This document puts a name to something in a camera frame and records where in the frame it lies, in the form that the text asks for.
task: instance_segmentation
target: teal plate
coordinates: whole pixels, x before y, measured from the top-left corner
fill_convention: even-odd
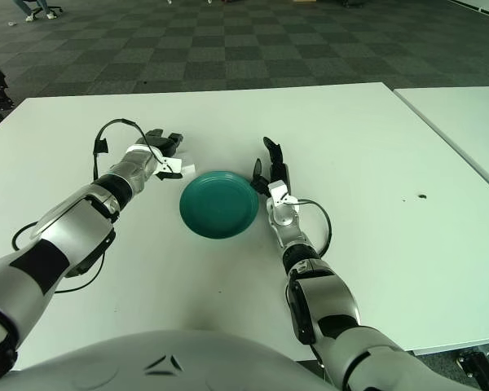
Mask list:
[[[179,212],[198,235],[230,238],[252,224],[258,213],[258,195],[243,177],[212,171],[188,184],[179,201]]]

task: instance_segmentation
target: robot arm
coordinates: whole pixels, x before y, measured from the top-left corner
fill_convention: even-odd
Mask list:
[[[33,228],[30,243],[0,258],[0,376],[42,316],[63,277],[86,273],[114,240],[113,223],[155,174],[181,178],[181,160],[171,156],[180,134],[147,133],[120,163],[57,205]]]
[[[289,193],[288,169],[280,146],[268,138],[264,143],[272,160],[276,158],[271,170],[275,181],[269,183],[261,176],[258,160],[251,185],[269,197],[268,220],[288,277],[286,298],[293,331],[299,341],[311,347],[334,385],[345,391],[471,389],[432,372],[378,330],[360,326],[350,289],[320,258],[299,227],[297,198]]]

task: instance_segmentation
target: robot forearm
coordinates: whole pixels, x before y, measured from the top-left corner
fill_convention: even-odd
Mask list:
[[[178,174],[181,161],[161,154],[158,147],[166,143],[163,140],[171,141],[156,137],[156,147],[138,143],[130,147],[107,174],[43,216],[27,246],[0,258],[0,376],[11,369],[16,349],[42,316],[61,279],[86,273],[114,241],[112,224],[144,183],[162,170]]]
[[[269,183],[256,162],[252,186],[268,196],[267,212],[288,276],[286,300],[293,331],[310,345],[338,389],[365,391],[461,391],[470,387],[432,372],[376,329],[360,326],[359,311],[346,283],[315,251],[299,227],[297,198],[289,194],[288,170],[280,146],[265,138],[272,167],[284,167]]]

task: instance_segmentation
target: wire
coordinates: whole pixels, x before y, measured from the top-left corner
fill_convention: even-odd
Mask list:
[[[79,287],[77,287],[77,288],[71,288],[71,289],[64,289],[64,290],[62,290],[62,291],[56,291],[56,292],[55,292],[55,294],[56,294],[56,293],[69,293],[69,292],[75,292],[75,291],[79,291],[80,289],[83,289],[83,288],[85,288],[85,287],[88,287],[89,285],[91,285],[91,284],[94,282],[94,280],[96,279],[96,277],[98,277],[98,276],[99,276],[99,272],[100,272],[100,271],[103,269],[103,267],[104,267],[104,263],[105,263],[105,253],[104,253],[104,254],[102,255],[102,257],[101,257],[101,263],[99,264],[98,271],[96,271],[95,276],[94,276],[92,279],[90,279],[88,283],[84,283],[83,285],[81,285],[81,286],[79,286]]]
[[[16,245],[16,241],[18,240],[18,236],[25,230],[28,230],[32,226],[36,226],[38,222],[30,222],[27,226],[22,226],[13,236],[13,239],[11,239],[11,246],[13,247],[13,250],[18,251],[20,250],[18,246]]]
[[[138,124],[136,124],[135,122],[133,121],[129,121],[129,120],[126,120],[125,118],[117,118],[115,120],[112,120],[112,121],[109,121],[107,122],[98,132],[98,134],[96,135],[96,138],[95,138],[95,146],[99,143],[100,139],[101,139],[101,136],[103,135],[104,131],[112,124],[117,124],[117,123],[122,123],[122,124],[125,124],[125,125],[128,125],[128,126],[132,126],[133,128],[136,128],[136,130],[139,132],[139,134],[141,134],[141,137],[143,138],[145,144],[147,144],[147,147],[148,147],[148,150],[150,151],[150,153],[152,153],[152,156],[154,156],[154,159],[157,160],[157,162],[160,164],[160,165],[166,165],[165,163],[163,163],[161,160],[159,160],[156,156],[156,154],[154,153],[154,151],[152,150],[151,146],[150,146],[150,143],[148,142],[147,140],[147,136],[145,135],[145,133],[141,130],[141,128],[138,126]],[[96,180],[98,179],[98,152],[96,151],[96,148],[93,150],[92,152],[92,156],[93,156],[93,168],[92,168],[92,178],[93,180]]]
[[[324,217],[326,217],[326,224],[328,225],[328,236],[326,238],[326,242],[324,243],[324,246],[320,249],[319,251],[319,257],[323,257],[324,254],[328,251],[329,245],[332,243],[332,222],[328,216],[328,213],[326,212],[326,209],[324,209],[322,206],[320,206],[318,203],[312,200],[299,200],[299,202],[293,202],[293,203],[286,203],[287,205],[308,205],[312,204],[315,205],[320,209],[320,211],[323,213]]]

